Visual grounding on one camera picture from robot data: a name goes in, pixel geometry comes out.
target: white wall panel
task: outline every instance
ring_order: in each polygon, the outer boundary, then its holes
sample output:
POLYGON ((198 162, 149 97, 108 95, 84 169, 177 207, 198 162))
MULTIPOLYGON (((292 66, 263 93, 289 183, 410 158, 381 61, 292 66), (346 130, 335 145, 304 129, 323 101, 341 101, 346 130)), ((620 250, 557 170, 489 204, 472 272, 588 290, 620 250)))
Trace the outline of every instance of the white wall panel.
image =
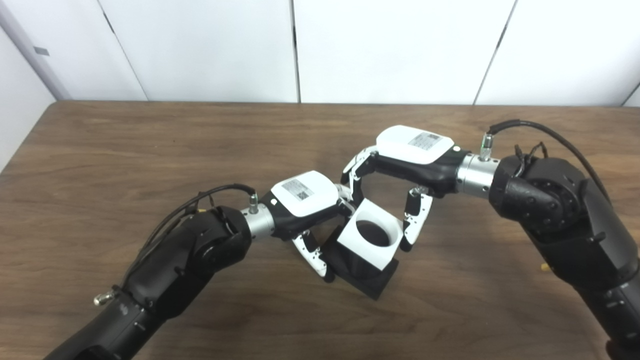
POLYGON ((513 0, 295 0, 303 102, 471 104, 513 0))
POLYGON ((100 2, 150 100, 298 100, 288 0, 100 2))
POLYGON ((0 10, 7 32, 58 97, 147 100, 97 0, 0 0, 0 10))
POLYGON ((640 88, 637 88, 633 95, 625 102, 625 106, 637 106, 640 108, 640 88))
POLYGON ((53 96, 0 28, 0 171, 53 96))
POLYGON ((478 104, 619 106, 640 81, 640 1, 519 0, 478 104))

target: circular hole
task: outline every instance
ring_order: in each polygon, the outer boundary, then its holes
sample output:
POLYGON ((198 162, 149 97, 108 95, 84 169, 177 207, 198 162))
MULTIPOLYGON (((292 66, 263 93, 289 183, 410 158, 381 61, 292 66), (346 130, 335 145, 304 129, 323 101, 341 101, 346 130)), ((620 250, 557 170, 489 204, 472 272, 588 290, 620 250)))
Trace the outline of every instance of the circular hole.
POLYGON ((370 221, 356 221, 356 228, 358 229, 360 235, 362 235, 362 237, 372 245, 384 247, 391 244, 389 235, 387 235, 387 233, 380 226, 370 221))

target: wood grain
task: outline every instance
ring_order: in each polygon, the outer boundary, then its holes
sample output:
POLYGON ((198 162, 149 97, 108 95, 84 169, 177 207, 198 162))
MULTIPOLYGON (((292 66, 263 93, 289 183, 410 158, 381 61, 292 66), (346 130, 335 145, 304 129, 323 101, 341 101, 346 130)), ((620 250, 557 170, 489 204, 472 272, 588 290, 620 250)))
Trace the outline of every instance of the wood grain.
MULTIPOLYGON (((199 190, 242 182, 264 193, 312 169, 338 181, 394 124, 477 151, 490 124, 512 118, 547 124, 583 150, 640 239, 635 108, 56 103, 0 175, 0 358, 41 359, 92 319, 93 296, 199 190)), ((495 154, 540 140, 571 158, 531 129, 501 133, 495 154)), ((400 216, 410 187, 373 175, 365 193, 400 216)), ((245 206, 236 193, 217 201, 245 206)), ((375 302, 340 279, 325 284, 292 244, 256 242, 137 358, 606 359, 582 301, 540 272, 524 233, 485 201, 436 201, 413 251, 397 258, 375 302)))

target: cable connector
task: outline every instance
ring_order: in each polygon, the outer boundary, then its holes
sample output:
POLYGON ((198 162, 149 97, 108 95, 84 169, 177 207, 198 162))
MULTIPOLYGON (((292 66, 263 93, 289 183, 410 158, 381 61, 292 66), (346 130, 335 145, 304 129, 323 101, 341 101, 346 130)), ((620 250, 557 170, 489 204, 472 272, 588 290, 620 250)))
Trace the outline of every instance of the cable connector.
POLYGON ((493 148, 493 134, 485 133, 482 137, 482 144, 480 145, 480 161, 489 161, 491 159, 491 149, 493 148))
POLYGON ((102 306, 102 305, 106 304, 107 302, 109 302, 110 300, 113 300, 113 298, 115 298, 115 296, 116 295, 113 292, 113 290, 109 290, 109 291, 105 292, 104 294, 96 295, 96 297, 93 298, 93 305, 102 306))
POLYGON ((258 213, 258 194, 254 193, 249 197, 249 214, 258 213))

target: label sticker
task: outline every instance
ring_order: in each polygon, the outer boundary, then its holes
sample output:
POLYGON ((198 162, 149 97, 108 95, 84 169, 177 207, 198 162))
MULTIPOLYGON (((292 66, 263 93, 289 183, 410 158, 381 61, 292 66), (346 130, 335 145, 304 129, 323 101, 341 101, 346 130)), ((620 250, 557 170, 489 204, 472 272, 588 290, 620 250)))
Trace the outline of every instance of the label sticker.
POLYGON ((442 136, 438 136, 436 134, 421 133, 415 138, 413 138, 409 142, 409 145, 419 147, 422 150, 429 150, 441 139, 442 139, 442 136))
POLYGON ((282 184, 282 187, 284 188, 284 190, 287 190, 291 195, 298 198, 299 201, 302 201, 314 194, 314 192, 311 191, 310 188, 307 188, 298 179, 287 181, 286 183, 282 184))

